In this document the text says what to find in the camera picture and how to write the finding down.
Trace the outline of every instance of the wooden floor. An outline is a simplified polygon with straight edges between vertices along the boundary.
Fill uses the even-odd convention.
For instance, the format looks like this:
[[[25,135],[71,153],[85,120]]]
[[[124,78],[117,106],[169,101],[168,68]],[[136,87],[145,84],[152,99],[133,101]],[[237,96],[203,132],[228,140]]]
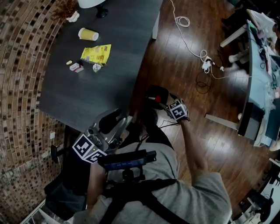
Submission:
[[[188,46],[196,54],[202,49],[217,65],[230,67],[222,74],[214,68],[216,77],[231,75],[222,80],[211,80],[208,93],[200,94],[196,90],[198,80],[208,78],[200,73],[201,61],[186,48],[174,23],[173,8],[169,0],[164,0],[161,8],[158,39],[151,41],[144,57],[140,74],[134,89],[132,107],[140,107],[146,88],[150,84],[160,85],[170,92],[181,96],[188,106],[191,123],[204,148],[210,171],[220,172],[230,196],[233,216],[240,213],[238,203],[257,184],[262,184],[263,171],[269,166],[271,153],[266,147],[252,147],[249,141],[237,135],[237,132],[218,125],[204,118],[206,113],[238,122],[237,115],[244,105],[247,77],[244,70],[228,62],[228,56],[236,53],[235,47],[220,49],[219,43],[224,39],[221,18],[227,18],[234,8],[226,0],[174,0],[176,16],[187,16],[191,23],[182,32]],[[217,50],[222,51],[221,59]],[[180,178],[190,182],[184,152],[182,131],[179,126],[164,129],[169,137],[178,159],[181,162]]]

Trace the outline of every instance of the black harness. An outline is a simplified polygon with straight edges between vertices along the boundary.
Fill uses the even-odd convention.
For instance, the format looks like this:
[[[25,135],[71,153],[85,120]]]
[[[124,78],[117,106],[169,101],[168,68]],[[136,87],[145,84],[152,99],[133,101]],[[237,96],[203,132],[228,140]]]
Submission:
[[[140,183],[111,182],[114,186],[110,189],[105,189],[103,195],[106,198],[112,198],[112,202],[109,205],[104,217],[100,221],[100,224],[112,223],[125,204],[131,201],[140,201],[143,205],[149,207],[156,214],[171,224],[189,224],[162,205],[152,194],[152,191],[162,189],[174,184],[175,182],[175,179],[146,180]]]

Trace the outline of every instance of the mosaic tile wall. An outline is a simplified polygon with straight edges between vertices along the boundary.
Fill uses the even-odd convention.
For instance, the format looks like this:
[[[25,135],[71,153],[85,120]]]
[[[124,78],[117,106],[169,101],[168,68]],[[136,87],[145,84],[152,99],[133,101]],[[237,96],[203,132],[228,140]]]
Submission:
[[[49,147],[63,142],[64,125],[38,109],[63,25],[50,19],[54,7],[54,0],[0,0],[0,223],[22,221],[60,172]]]

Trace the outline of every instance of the dark gray table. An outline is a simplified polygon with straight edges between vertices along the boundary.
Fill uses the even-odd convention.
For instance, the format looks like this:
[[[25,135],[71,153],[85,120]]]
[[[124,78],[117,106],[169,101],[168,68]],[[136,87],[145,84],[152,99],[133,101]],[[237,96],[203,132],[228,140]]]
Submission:
[[[151,39],[162,0],[107,0],[109,14],[79,9],[76,23],[66,22],[51,54],[43,82],[40,110],[79,131],[109,109],[128,109],[133,87]],[[97,41],[80,40],[82,28],[99,32]],[[66,62],[78,61],[85,47],[112,44],[107,65],[94,73],[92,64],[75,73]]]

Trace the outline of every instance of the yellow cup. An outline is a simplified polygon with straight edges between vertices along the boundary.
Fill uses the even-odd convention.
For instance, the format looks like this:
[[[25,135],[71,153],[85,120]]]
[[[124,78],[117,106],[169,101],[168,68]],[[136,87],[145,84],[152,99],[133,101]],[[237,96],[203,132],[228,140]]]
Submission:
[[[94,32],[92,30],[88,30],[86,28],[82,28],[80,29],[78,36],[80,37],[80,39],[82,40],[97,40],[99,34],[97,32]]]

